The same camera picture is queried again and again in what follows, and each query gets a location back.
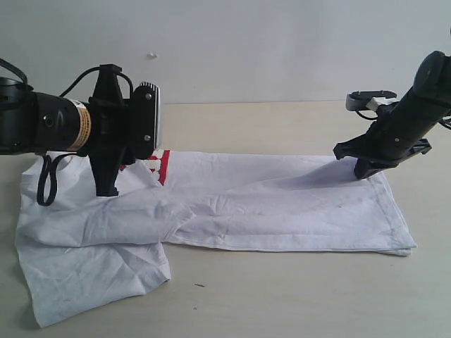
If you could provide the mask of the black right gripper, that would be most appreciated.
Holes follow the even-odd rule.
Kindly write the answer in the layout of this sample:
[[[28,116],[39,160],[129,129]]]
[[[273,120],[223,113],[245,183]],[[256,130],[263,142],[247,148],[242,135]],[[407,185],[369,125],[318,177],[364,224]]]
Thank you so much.
[[[432,149],[425,138],[432,128],[430,101],[370,101],[366,107],[376,113],[376,122],[366,134],[339,142],[333,148],[337,160],[357,158],[354,176],[358,180]]]

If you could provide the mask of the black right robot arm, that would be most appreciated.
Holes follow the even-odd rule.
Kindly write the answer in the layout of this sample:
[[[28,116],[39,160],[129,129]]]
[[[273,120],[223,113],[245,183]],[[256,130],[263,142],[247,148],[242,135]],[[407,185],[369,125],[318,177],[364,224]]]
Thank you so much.
[[[371,121],[364,134],[333,149],[338,160],[357,159],[358,180],[427,154],[432,146],[425,135],[437,124],[450,128],[450,57],[441,51],[425,57],[401,99],[390,91],[355,91],[347,95],[345,108]]]

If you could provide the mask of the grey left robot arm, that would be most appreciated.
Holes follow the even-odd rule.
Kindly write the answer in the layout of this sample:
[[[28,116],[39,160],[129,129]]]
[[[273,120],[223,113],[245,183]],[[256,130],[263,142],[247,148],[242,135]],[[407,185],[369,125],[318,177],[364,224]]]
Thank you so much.
[[[2,60],[1,67],[17,76],[1,79],[1,154],[34,153],[43,164],[37,183],[37,203],[52,204],[57,193],[56,171],[68,156],[88,157],[97,196],[117,196],[118,171],[133,162],[125,140],[124,99],[119,79],[130,89],[131,79],[114,64],[90,68],[69,86],[96,72],[97,82],[88,101],[70,100],[69,89],[58,96],[36,92],[19,68]]]

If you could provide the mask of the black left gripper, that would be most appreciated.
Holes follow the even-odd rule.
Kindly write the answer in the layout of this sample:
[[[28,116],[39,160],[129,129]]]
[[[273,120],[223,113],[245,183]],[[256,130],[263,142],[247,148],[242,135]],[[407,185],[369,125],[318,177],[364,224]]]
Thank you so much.
[[[94,92],[86,103],[92,121],[92,131],[87,143],[79,150],[80,156],[99,150],[101,146],[124,149],[124,154],[90,155],[97,196],[118,196],[116,179],[122,165],[131,165],[135,157],[126,145],[126,117],[133,93],[131,79],[114,64],[95,68],[98,78]]]

